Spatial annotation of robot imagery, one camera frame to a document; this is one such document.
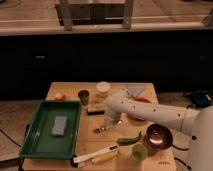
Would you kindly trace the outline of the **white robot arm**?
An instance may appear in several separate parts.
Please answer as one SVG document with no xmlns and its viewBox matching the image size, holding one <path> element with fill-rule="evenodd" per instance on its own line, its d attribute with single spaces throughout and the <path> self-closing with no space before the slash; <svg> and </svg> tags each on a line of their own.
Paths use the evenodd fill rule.
<svg viewBox="0 0 213 171">
<path fill-rule="evenodd" d="M 130 100 L 107 99 L 104 123 L 115 125 L 122 113 L 141 116 L 191 137 L 187 171 L 213 171 L 213 106 L 199 110 Z"/>
</svg>

